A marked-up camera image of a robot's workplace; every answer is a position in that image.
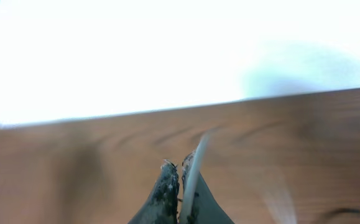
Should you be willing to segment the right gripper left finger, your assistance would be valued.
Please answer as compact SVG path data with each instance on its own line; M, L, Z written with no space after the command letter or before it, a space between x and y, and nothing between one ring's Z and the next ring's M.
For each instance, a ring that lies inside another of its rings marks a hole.
M165 159L147 200L128 224L177 224L178 192L177 166Z

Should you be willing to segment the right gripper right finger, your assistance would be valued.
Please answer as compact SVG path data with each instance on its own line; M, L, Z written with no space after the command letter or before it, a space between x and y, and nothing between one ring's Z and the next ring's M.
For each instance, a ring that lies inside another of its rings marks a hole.
M232 219L219 206L201 174L198 176L188 224L234 224Z

